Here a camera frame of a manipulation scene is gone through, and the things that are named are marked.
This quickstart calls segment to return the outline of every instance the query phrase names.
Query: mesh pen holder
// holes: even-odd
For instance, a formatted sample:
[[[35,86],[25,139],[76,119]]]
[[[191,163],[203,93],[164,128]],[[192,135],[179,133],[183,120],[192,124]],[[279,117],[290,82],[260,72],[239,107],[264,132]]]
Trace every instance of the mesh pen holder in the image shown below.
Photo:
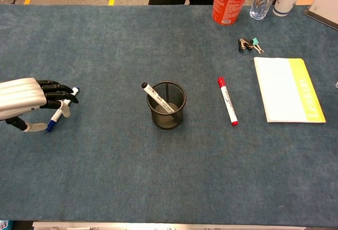
[[[170,130],[178,126],[183,118],[183,107],[186,102],[186,94],[182,86],[172,81],[162,81],[153,86],[175,111],[168,113],[151,96],[147,96],[147,103],[152,112],[152,120],[164,130]]]

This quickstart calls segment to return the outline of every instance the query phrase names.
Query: white marker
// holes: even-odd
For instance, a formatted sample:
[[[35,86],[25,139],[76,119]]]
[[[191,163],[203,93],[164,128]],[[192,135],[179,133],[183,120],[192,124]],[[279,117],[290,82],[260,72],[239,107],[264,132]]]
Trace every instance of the white marker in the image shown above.
[[[158,93],[148,84],[142,83],[142,89],[146,91],[146,93],[151,96],[161,107],[164,108],[168,113],[175,112],[175,110],[164,100],[162,99]]]
[[[73,87],[72,90],[73,90],[73,93],[71,93],[71,94],[73,94],[75,96],[76,94],[78,94],[78,92],[79,92],[80,89],[78,87]],[[69,105],[71,103],[71,100],[65,99],[65,100],[63,100],[63,102],[66,105]],[[57,123],[57,121],[58,121],[58,119],[60,118],[61,115],[62,115],[62,110],[58,109],[55,112],[55,114],[52,116],[51,120],[49,121],[49,123],[47,125],[47,128],[46,128],[46,131],[48,131],[48,132],[52,131],[54,125]]]
[[[236,126],[238,124],[238,121],[237,121],[236,114],[234,113],[233,105],[231,103],[230,96],[229,96],[228,90],[226,88],[226,82],[225,82],[224,78],[222,78],[222,77],[218,78],[218,84],[221,88],[222,95],[223,95],[223,98],[224,98],[224,102],[226,103],[226,106],[227,106],[227,110],[228,110],[228,113],[229,113],[231,124],[232,124],[232,126]]]

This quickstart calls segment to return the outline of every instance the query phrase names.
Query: blue marker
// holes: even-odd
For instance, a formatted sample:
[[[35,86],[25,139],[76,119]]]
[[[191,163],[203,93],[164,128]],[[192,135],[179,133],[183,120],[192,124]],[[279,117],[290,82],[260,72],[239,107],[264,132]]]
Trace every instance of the blue marker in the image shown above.
[[[80,89],[78,87],[73,87],[73,95],[76,96],[76,94],[78,94],[78,92],[80,91]],[[64,103],[66,103],[67,105],[69,105],[71,103],[71,100],[69,99],[65,99],[63,101]],[[51,132],[54,125],[57,123],[58,119],[60,118],[60,116],[62,115],[62,110],[58,109],[55,114],[52,116],[51,120],[49,121],[46,131]]]

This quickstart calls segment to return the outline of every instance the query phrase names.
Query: black binder clip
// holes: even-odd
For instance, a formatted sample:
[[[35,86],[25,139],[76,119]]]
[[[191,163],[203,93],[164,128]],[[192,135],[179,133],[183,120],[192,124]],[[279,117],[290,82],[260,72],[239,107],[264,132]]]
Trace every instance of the black binder clip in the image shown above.
[[[241,38],[238,39],[238,51],[243,52],[244,49],[251,50],[254,48],[254,45],[250,43],[247,39]]]

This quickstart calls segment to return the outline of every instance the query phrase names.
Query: yellow notebook cover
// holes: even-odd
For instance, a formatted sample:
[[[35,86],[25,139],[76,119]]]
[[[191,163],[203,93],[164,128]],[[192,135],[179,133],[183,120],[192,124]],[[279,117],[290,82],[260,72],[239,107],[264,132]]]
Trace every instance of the yellow notebook cover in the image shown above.
[[[326,122],[303,59],[254,61],[268,122]]]

